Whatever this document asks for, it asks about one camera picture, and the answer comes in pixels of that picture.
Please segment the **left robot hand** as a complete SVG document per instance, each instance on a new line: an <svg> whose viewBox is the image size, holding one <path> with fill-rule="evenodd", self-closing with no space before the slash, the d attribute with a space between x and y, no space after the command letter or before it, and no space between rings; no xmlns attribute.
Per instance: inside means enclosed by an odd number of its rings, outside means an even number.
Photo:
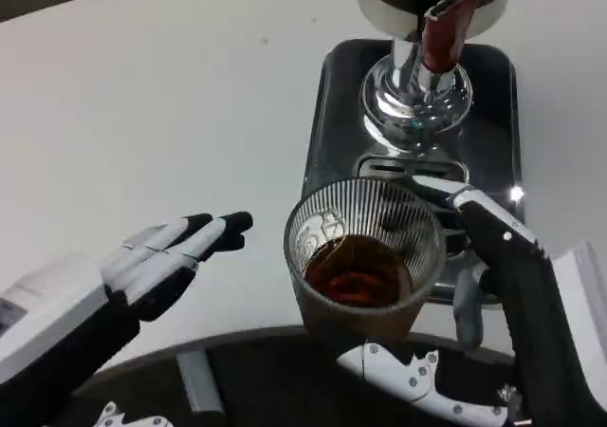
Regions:
<svg viewBox="0 0 607 427"><path fill-rule="evenodd" d="M190 215L127 238L100 262L72 254L1 294L1 400L64 397L183 295L200 263L238 251L247 212Z"/></svg>

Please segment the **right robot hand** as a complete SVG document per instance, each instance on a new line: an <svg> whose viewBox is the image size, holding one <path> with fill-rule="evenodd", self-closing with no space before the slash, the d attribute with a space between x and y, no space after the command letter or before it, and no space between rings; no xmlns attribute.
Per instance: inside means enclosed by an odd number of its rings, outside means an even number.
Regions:
<svg viewBox="0 0 607 427"><path fill-rule="evenodd" d="M422 198L446 213L467 235L487 265L481 284L500 300L518 367L524 408L535 426L603 426L601 385L591 388L599 367L582 366L581 346L591 322L575 337L557 272L535 235L483 191L461 182L414 176Z"/></svg>

